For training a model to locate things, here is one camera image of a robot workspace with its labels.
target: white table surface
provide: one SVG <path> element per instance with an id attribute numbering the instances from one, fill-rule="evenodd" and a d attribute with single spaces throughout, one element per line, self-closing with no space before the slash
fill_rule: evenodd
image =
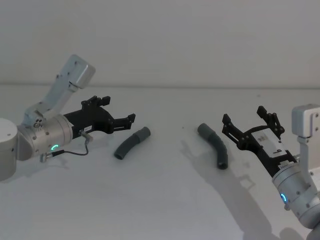
<path id="1" fill-rule="evenodd" d="M 48 86 L 1 86 L 1 117 L 19 124 Z M 131 130 L 93 134 L 88 156 L 64 154 L 47 163 L 18 162 L 0 183 L 0 240 L 302 240 L 309 233 L 284 204 L 253 153 L 222 135 L 228 113 L 240 130 L 264 122 L 259 105 L 276 112 L 292 154 L 291 110 L 320 103 L 319 90 L 149 89 L 88 87 L 63 113 L 93 95 L 111 96 L 115 118 L 136 114 Z M 213 149 L 196 128 L 207 123 L 229 150 L 217 170 Z M 151 137 L 122 161 L 113 153 L 135 131 Z M 83 151 L 83 139 L 65 149 Z"/>

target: curved rubber tube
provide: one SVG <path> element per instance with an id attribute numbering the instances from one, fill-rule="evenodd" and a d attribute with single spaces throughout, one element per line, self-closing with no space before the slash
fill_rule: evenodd
<path id="1" fill-rule="evenodd" d="M 127 153 L 137 144 L 143 142 L 151 135 L 151 132 L 149 128 L 146 126 L 142 128 L 141 130 L 135 132 L 127 138 L 121 145 L 117 148 L 117 150 L 114 152 L 114 156 L 117 159 L 124 159 Z"/>
<path id="2" fill-rule="evenodd" d="M 216 166 L 218 169 L 225 170 L 228 168 L 228 153 L 227 148 L 221 138 L 213 131 L 207 124 L 202 123 L 198 127 L 198 133 L 207 142 L 210 143 L 216 149 L 217 162 Z"/>

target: green indicator light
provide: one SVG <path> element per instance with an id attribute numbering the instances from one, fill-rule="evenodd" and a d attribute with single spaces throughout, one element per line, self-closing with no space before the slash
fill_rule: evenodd
<path id="1" fill-rule="evenodd" d="M 59 145 L 54 145 L 52 148 L 51 148 L 51 151 L 53 151 L 53 150 L 55 150 L 56 148 L 58 148 L 59 147 Z"/>

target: robotic arm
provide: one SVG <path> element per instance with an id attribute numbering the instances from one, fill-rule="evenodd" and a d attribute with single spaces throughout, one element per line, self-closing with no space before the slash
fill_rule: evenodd
<path id="1" fill-rule="evenodd" d="M 246 132 L 237 129 L 227 114 L 223 116 L 223 129 L 240 150 L 253 152 L 272 177 L 285 206 L 300 223 L 312 229 L 308 240 L 320 239 L 320 105 L 308 104 L 292 110 L 292 132 L 300 143 L 300 155 L 293 156 L 283 145 L 276 113 L 267 113 L 263 106 L 257 114 L 266 125 Z"/>
<path id="2" fill-rule="evenodd" d="M 41 162 L 45 162 L 57 147 L 69 144 L 72 139 L 85 137 L 87 149 L 88 142 L 92 140 L 90 132 L 112 134 L 131 128 L 135 114 L 114 119 L 102 108 L 110 103 L 109 96 L 93 96 L 81 102 L 81 110 L 60 114 L 71 95 L 78 89 L 84 89 L 95 72 L 93 66 L 72 55 L 57 74 L 45 98 L 25 111 L 19 126 L 0 118 L 0 181 L 15 173 L 17 160 L 26 161 L 40 156 Z"/>

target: white wall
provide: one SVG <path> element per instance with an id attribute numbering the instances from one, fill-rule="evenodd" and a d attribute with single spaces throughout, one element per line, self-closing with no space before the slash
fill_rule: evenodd
<path id="1" fill-rule="evenodd" d="M 320 87 L 319 0 L 1 0 L 0 82 Z"/>

